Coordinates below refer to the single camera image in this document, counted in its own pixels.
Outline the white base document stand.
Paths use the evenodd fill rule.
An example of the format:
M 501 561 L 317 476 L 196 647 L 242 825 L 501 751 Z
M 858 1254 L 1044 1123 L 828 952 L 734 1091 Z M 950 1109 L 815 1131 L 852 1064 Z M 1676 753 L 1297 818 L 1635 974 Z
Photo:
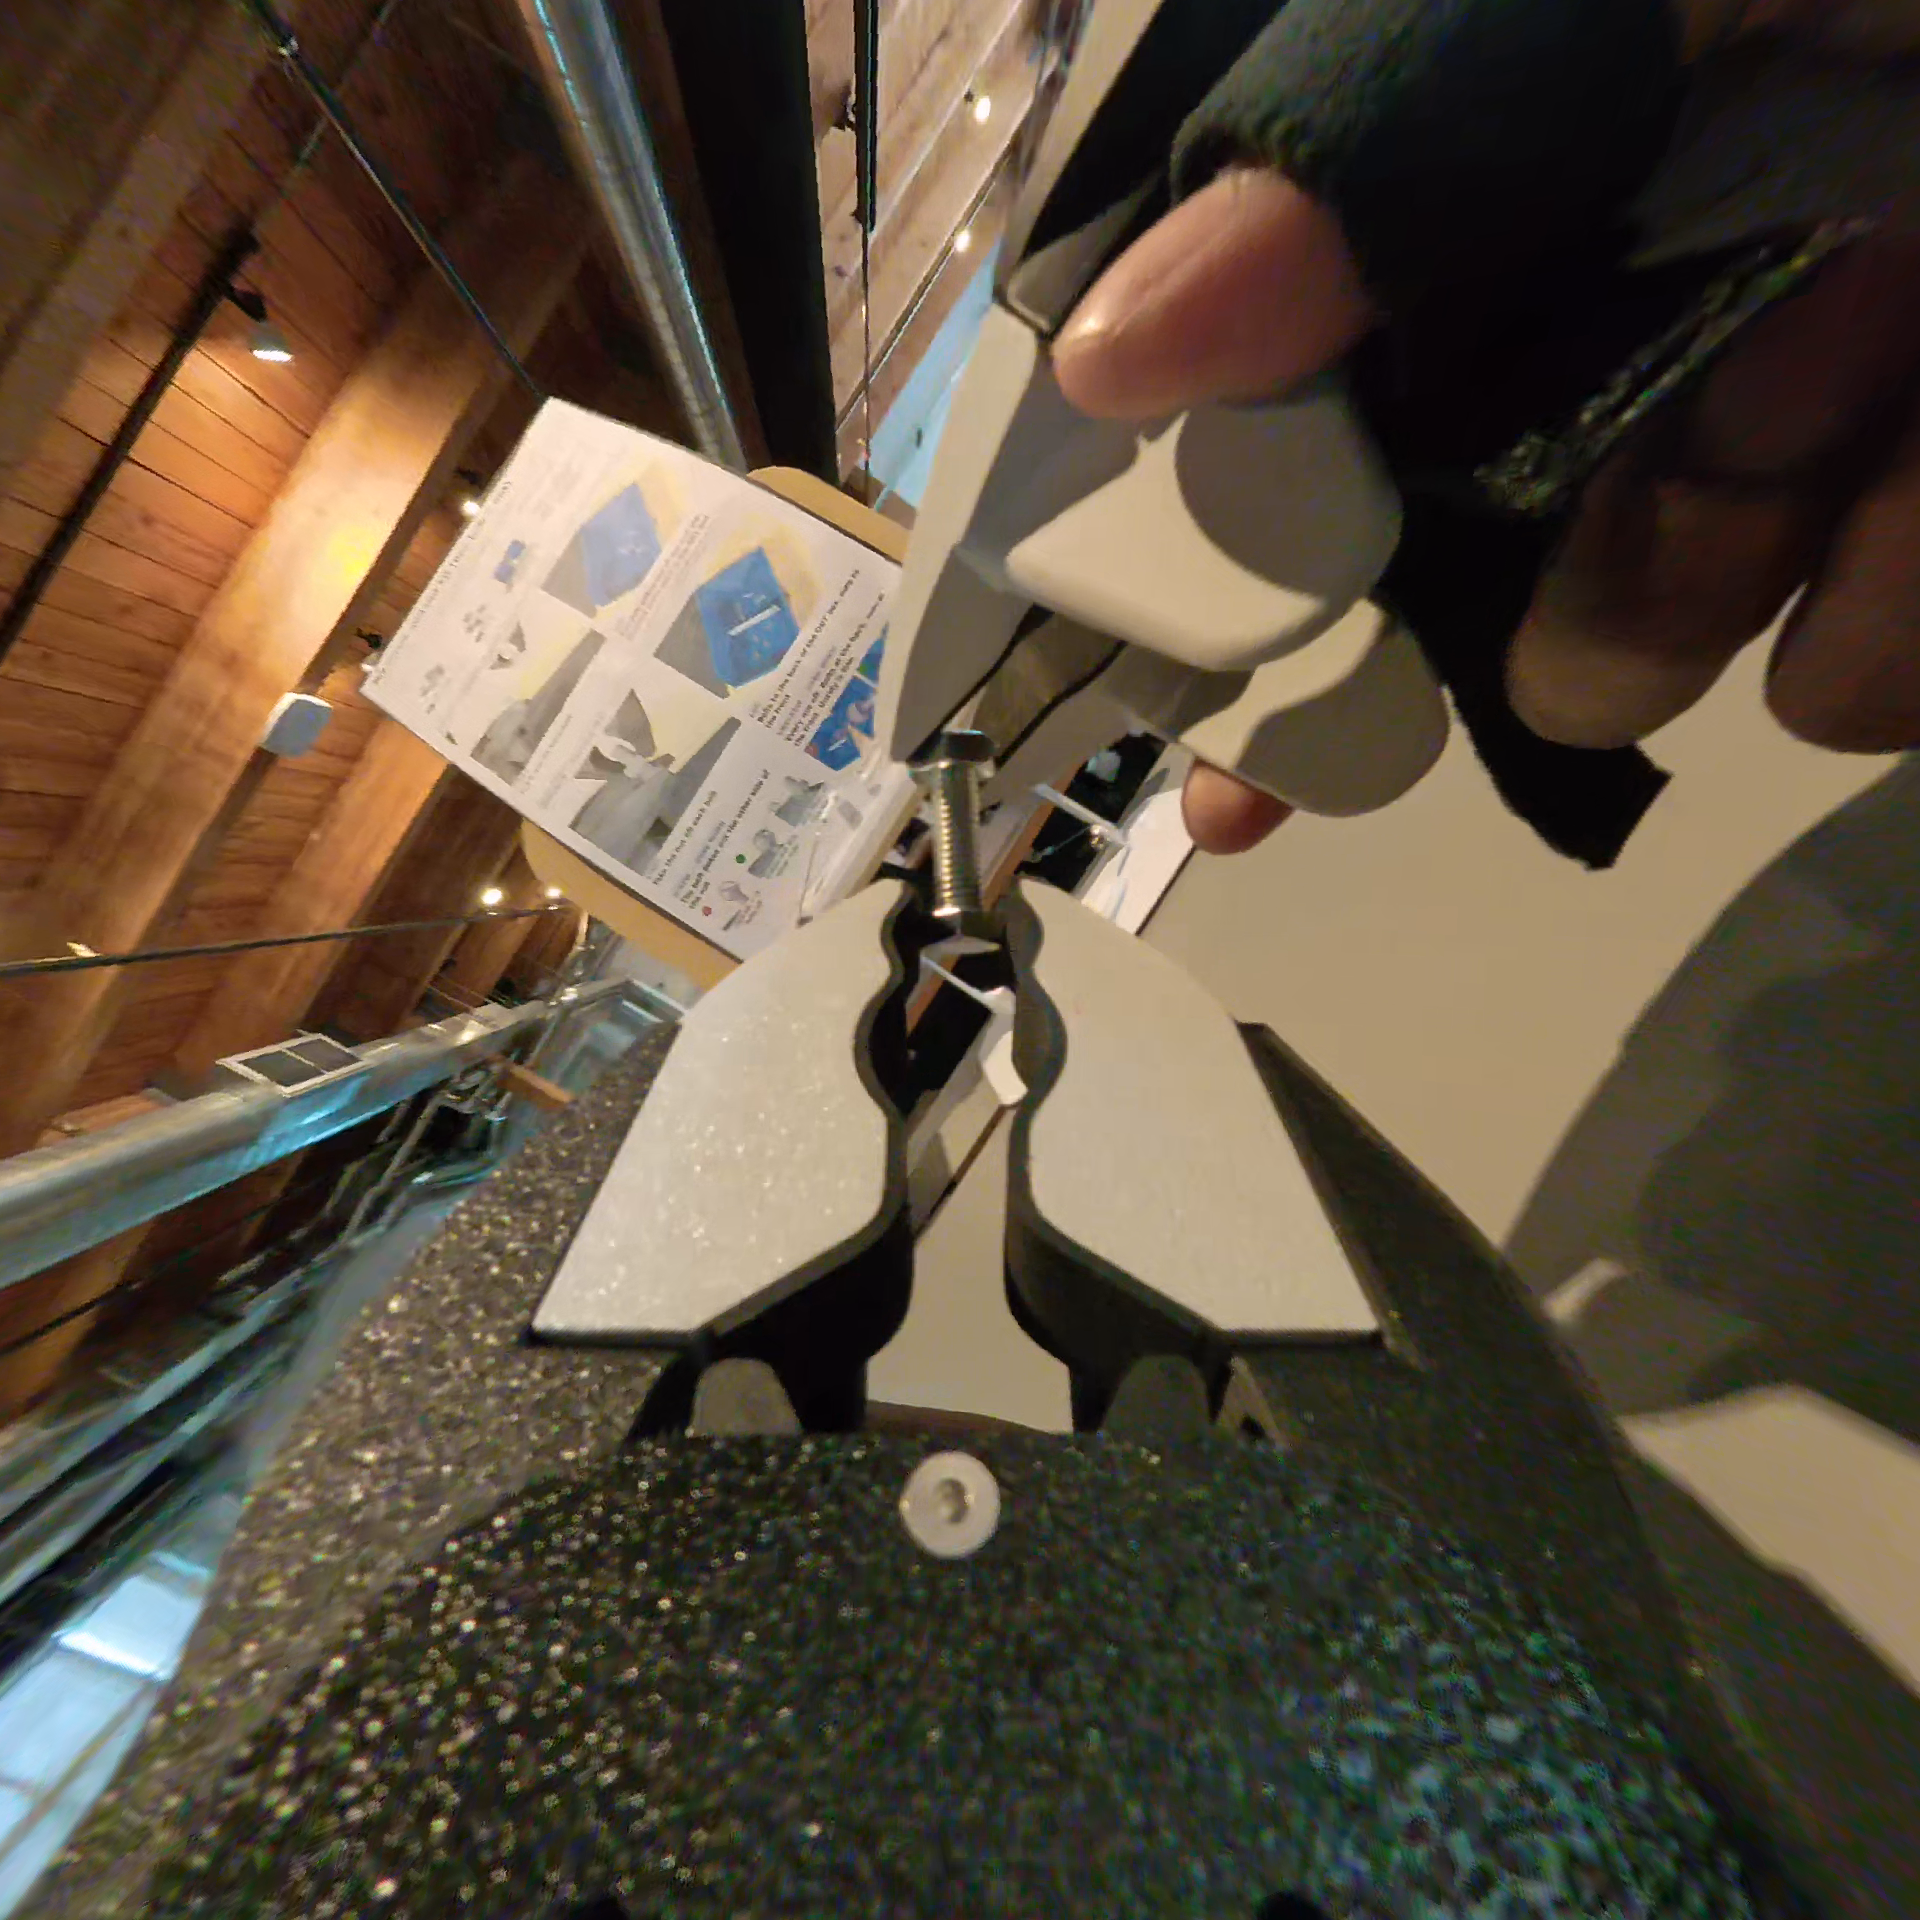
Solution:
M 364 692 L 526 829 L 741 965 L 865 886 L 900 528 L 549 399 Z

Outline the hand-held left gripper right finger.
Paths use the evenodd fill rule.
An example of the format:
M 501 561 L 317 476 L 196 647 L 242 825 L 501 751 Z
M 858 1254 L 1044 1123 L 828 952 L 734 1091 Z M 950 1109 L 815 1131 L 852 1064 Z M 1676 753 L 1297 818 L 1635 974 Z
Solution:
M 1190 973 L 1025 880 L 1006 906 L 1015 1066 L 1004 1272 L 1077 1389 L 1174 1359 L 1377 1345 L 1364 1287 L 1252 1037 Z

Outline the metal bolt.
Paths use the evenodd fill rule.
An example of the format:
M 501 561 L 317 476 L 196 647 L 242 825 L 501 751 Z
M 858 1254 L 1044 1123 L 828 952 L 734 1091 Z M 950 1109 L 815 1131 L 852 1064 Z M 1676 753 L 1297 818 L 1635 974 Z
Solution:
M 980 785 L 994 757 L 985 733 L 946 730 L 911 766 L 929 830 L 929 910 L 967 941 L 991 941 L 996 931 L 979 852 Z

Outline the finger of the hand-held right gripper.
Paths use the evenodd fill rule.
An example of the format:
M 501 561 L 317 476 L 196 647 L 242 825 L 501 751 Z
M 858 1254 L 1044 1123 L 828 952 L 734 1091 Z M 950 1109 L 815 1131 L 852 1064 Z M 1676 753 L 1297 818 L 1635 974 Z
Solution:
M 994 303 L 959 379 L 885 639 L 885 748 L 919 760 L 985 684 L 1037 601 L 1010 555 L 1057 517 L 1090 445 L 1044 340 Z

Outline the silver spiral air duct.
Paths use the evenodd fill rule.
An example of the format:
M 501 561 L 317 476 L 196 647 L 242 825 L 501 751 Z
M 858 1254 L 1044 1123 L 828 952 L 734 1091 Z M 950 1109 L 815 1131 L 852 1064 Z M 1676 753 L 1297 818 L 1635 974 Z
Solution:
M 733 396 L 666 195 L 660 154 L 606 2 L 519 2 L 541 86 L 658 352 L 691 443 L 747 471 Z

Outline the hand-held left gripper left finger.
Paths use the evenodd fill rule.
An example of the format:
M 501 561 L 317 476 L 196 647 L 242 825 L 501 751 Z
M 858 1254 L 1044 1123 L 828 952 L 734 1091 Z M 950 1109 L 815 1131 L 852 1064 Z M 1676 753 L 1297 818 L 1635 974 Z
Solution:
M 685 1016 L 537 1309 L 537 1345 L 865 1389 L 915 1254 L 915 889 L 868 885 Z

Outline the grey metal rail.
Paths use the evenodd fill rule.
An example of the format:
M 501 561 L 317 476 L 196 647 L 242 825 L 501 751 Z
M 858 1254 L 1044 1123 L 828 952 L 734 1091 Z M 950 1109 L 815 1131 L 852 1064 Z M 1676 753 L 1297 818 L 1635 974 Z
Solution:
M 624 979 L 488 1004 L 353 1051 L 353 1066 L 303 1086 L 237 1083 L 3 1165 L 3 1289 L 11 1290 L 161 1214 L 434 1091 L 624 998 Z

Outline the person's right hand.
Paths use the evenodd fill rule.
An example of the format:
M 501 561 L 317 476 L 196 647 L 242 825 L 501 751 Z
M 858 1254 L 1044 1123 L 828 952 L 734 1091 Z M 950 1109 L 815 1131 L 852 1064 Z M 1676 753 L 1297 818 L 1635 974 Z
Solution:
M 1069 402 L 1341 377 L 1370 597 L 1551 851 L 1620 858 L 1768 631 L 1789 735 L 1916 748 L 1916 4 L 1162 4 L 1134 62 L 1037 232 L 1131 190 Z

